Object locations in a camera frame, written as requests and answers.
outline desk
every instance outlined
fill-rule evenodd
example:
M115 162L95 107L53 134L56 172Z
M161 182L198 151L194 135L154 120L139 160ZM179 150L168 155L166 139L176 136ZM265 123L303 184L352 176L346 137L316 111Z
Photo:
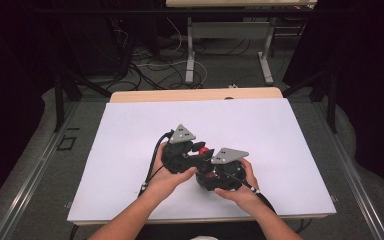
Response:
M234 100L223 100L227 97ZM156 141L179 123L216 151L248 151L260 188L280 217L336 213L289 102L277 88L170 90L113 94L68 221L103 224L128 206L146 177ZM251 218L190 179L155 209L149 223L238 220Z
M315 5L317 0L167 0L168 7L280 7ZM193 82L195 53L194 38L253 38L264 39L263 51L258 53L264 80L267 85L273 85L273 77L267 63L267 56L274 34L276 19L269 22L192 22L188 18L188 63L185 82Z

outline gray carpet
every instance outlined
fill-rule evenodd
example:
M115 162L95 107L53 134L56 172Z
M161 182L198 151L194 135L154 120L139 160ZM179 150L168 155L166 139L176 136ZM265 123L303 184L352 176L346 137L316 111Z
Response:
M241 40L210 40L202 44L205 45L207 49L205 52L207 53L210 50L211 52L226 53L239 42ZM245 41L245 45L242 45L240 49L245 49L246 44L247 42ZM199 65L196 66L196 70L201 77L205 76L205 72L207 73L204 87L225 88L232 83L239 87L265 86L255 53L260 47L259 44L258 42L251 41L249 50L238 56L216 57L197 55L196 60L201 62L206 68L205 71ZM275 79L275 86L282 90L286 86L282 84L281 79L295 45L295 39L278 40L275 57L269 59L272 75ZM173 53L172 50L166 50L164 54L170 55L172 58L181 55ZM143 60L137 62L137 64L146 62ZM143 69L144 74L155 80L155 82L169 76L161 83L166 88L169 88L172 83L179 82L179 77L174 69L164 71L154 71L155 67L154 70L147 69L146 67L141 67L141 69ZM137 82L138 78L134 74L129 74L125 80ZM117 91L128 88L131 88L128 84L117 84L111 87L110 90ZM152 87L143 83L141 90L146 89L152 89ZM72 137L76 138L74 145L71 150L56 150L52 152L50 156L51 161L33 197L24 209L20 219L16 221L18 223L12 229L13 232L10 234L10 239L68 239L69 237L72 224L66 221L69 209L65 207L65 204L74 198L89 149L104 110L105 101L107 100L85 87L81 87L81 90L84 94L83 101L76 105L77 110L74 117L64 128L63 135L65 135L67 140L59 147L69 147L69 139ZM338 154L332 148L328 132L323 127L323 122L316 113L315 104L308 102L307 96L308 89L303 89L294 94L290 98L290 102L328 191L338 199L338 202L335 203L338 214L324 219L313 220L301 235L306 239L373 239L354 194L344 177L338 162ZM47 104L47 110L41 125L0 191L0 224L5 219L11 203L27 176L41 160L41 154L52 136L55 126L52 91L45 94L44 99ZM346 114L340 109L338 109L337 113L337 124L339 137L346 151L352 157L355 147L354 131L347 120ZM358 167L358 165L357 168L362 182L372 198L375 208L378 210L379 217L384 223L384 181ZM287 223L294 229L297 229L299 226L298 221L287 221ZM81 227L75 239L86 238L96 229L97 226Z

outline white board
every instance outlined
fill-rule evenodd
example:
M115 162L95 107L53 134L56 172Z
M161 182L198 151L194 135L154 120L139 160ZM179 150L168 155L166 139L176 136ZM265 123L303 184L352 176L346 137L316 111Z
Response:
M108 103L68 221L111 220L137 197L158 139L183 124L215 152L249 152L261 192L281 217L336 213L286 99ZM179 186L150 221L211 221L249 217L233 202L201 188Z

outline floor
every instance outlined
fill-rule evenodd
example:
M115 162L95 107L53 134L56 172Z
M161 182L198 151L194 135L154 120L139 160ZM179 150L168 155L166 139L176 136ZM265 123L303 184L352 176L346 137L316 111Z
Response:
M274 57L269 58L274 86L281 90L287 88L281 79L298 40L297 37L277 39ZM180 77L185 73L183 48L177 49L176 41L162 41L173 43L162 52L176 59L168 60L173 65L158 66L167 61L143 59L145 50L135 53L134 62L144 75L164 88L190 87L184 85ZM260 42L210 39L197 41L195 46L199 63L192 86L199 82L204 88L226 88L233 84L240 88L266 86L256 55L261 48ZM108 83L109 79L103 77L92 78L92 81L110 91L124 91L138 84L139 78L132 72L120 83ZM86 87L80 86L80 89L82 101L66 101L67 121L63 130L56 134L53 132L56 122L53 90L43 95L46 110L40 126L0 191L0 239L69 237L72 225L65 220L69 204L108 101ZM151 89L151 84L142 81L140 90ZM289 99L326 185L338 200L335 202L338 214L314 220L302 236L309 239L384 239L384 181L354 163L355 137L346 114L338 108L339 134L330 134L323 121L326 103L310 103L309 90L304 88ZM60 145L62 139L72 136L76 137L72 151L61 150L65 147ZM299 227L296 221L288 221L288 224L294 229ZM80 228L76 239L86 238L96 228Z

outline metal frame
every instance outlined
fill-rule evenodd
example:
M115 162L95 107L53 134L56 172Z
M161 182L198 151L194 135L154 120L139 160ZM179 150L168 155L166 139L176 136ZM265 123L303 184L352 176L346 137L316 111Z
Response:
M375 240L383 240L384 226L379 219L369 195L364 189L360 175L358 174L351 158L346 153L338 134L333 134L329 123L324 121L325 115L328 113L325 111L323 103L314 103L314 108L320 118L320 122L322 122L326 132L328 132L336 152L339 154L339 164L344 172L345 178L348 181L348 185L354 194L355 200L360 207L361 213L367 222L367 226L372 232Z
M42 156L38 159L38 162L27 177L17 196L11 204L8 212L4 216L0 224L0 240L10 239L11 234L14 231L18 221L24 213L30 199L33 196L37 186L40 183L43 175L45 174L46 168L48 167L52 154L57 147L57 144L64 136L65 127L68 125L72 117L77 111L79 106L78 102L71 102L67 109L65 119L67 121L61 126L63 130L56 132L52 135L48 145L46 146Z
M261 69L267 85L273 85L273 78L267 62L271 40L275 27L275 18L270 22L197 22L188 18L188 63L186 71L186 84L193 83L195 52L193 51L194 38L253 38L265 39L263 52L259 52Z

